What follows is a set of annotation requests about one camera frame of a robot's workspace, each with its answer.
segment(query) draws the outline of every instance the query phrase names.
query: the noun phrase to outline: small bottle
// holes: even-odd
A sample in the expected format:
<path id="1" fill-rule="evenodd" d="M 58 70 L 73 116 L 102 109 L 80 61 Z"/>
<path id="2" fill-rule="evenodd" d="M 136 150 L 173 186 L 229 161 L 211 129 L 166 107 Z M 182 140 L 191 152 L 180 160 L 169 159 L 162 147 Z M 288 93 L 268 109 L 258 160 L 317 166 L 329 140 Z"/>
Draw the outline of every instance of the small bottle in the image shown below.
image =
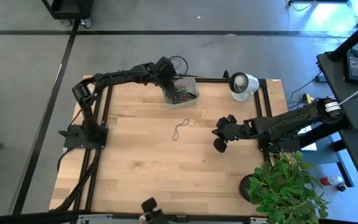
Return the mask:
<path id="1" fill-rule="evenodd" d="M 329 176 L 329 177 L 322 177 L 320 179 L 321 184 L 323 184 L 324 186 L 329 186 L 329 185 L 338 185 L 341 182 L 343 182 L 342 177 L 340 176 Z"/>
<path id="2" fill-rule="evenodd" d="M 338 189 L 338 191 L 344 192 L 347 189 L 347 186 L 345 184 L 345 182 L 339 183 L 338 186 L 336 186 L 336 188 Z"/>

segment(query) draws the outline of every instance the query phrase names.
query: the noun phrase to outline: caster wheel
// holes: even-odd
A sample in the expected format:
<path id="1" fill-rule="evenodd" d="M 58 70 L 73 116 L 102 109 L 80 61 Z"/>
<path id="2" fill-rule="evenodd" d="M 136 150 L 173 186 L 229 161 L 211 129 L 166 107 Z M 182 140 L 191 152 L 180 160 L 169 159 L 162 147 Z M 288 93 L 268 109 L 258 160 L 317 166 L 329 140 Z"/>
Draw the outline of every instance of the caster wheel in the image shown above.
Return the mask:
<path id="1" fill-rule="evenodd" d="M 81 24 L 83 24 L 85 28 L 89 29 L 92 26 L 92 21 L 91 19 L 82 19 Z"/>
<path id="2" fill-rule="evenodd" d="M 71 20 L 69 19 L 60 19 L 60 23 L 64 26 L 71 26 Z"/>

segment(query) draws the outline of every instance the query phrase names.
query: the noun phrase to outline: floor stripe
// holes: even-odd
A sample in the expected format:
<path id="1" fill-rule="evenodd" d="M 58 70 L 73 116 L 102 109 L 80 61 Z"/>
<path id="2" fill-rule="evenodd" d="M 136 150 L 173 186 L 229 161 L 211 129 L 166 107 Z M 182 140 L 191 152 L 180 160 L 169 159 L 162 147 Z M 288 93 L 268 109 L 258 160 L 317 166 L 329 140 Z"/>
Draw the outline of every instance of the floor stripe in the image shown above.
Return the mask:
<path id="1" fill-rule="evenodd" d="M 246 30 L 79 30 L 78 35 L 256 35 L 285 37 L 348 38 L 354 31 L 246 31 Z"/>
<path id="2" fill-rule="evenodd" d="M 74 23 L 73 30 L 71 31 L 70 38 L 68 39 L 66 50 L 63 55 L 62 62 L 60 64 L 59 71 L 57 73 L 55 84 L 52 87 L 52 91 L 50 93 L 49 100 L 46 109 L 44 111 L 44 115 L 42 116 L 40 126 L 38 128 L 36 137 L 34 139 L 34 143 L 32 145 L 32 149 L 30 150 L 29 158 L 27 159 L 24 168 L 25 172 L 23 172 L 22 174 L 21 181 L 19 182 L 19 185 L 16 189 L 15 196 L 11 203 L 10 211 L 12 211 L 13 215 L 18 215 L 22 213 L 22 209 L 25 203 L 25 198 L 29 191 L 35 168 L 37 167 L 38 158 L 41 153 L 42 145 L 44 143 L 45 135 L 47 133 L 50 118 L 52 117 L 52 112 L 55 107 L 56 99 L 66 71 L 68 59 L 70 58 L 70 53 L 73 48 L 73 44 L 79 24 L 80 24 L 79 20 L 75 21 Z"/>
<path id="3" fill-rule="evenodd" d="M 348 38 L 354 31 L 251 31 L 251 30 L 79 30 L 77 35 L 239 35 Z M 0 30 L 0 35 L 70 35 L 69 30 Z"/>
<path id="4" fill-rule="evenodd" d="M 0 30 L 0 35 L 70 35 L 71 30 Z"/>

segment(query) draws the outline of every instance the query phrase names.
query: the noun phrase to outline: black clamp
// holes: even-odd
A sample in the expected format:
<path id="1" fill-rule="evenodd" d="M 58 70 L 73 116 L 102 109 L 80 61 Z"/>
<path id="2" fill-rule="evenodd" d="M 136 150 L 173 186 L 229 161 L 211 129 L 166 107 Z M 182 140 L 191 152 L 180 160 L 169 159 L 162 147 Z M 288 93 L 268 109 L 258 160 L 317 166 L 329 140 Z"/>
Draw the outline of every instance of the black clamp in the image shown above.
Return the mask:
<path id="1" fill-rule="evenodd" d="M 142 203 L 146 224 L 168 224 L 168 220 L 166 219 L 162 210 L 154 210 L 156 207 L 157 202 L 153 197 Z"/>

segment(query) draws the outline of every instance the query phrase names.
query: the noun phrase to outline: table leg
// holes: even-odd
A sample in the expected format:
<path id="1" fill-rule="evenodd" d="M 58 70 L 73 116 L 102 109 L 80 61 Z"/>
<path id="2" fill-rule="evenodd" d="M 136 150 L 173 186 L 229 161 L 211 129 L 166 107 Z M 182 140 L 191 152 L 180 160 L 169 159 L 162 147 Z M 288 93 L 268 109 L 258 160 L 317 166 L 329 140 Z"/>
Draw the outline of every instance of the table leg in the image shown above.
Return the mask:
<path id="1" fill-rule="evenodd" d="M 319 126 L 313 128 L 311 131 L 308 131 L 304 136 L 299 138 L 299 143 L 301 148 L 306 147 L 319 139 L 322 139 L 330 134 L 333 134 L 342 129 L 338 125 L 331 124 L 320 124 Z"/>

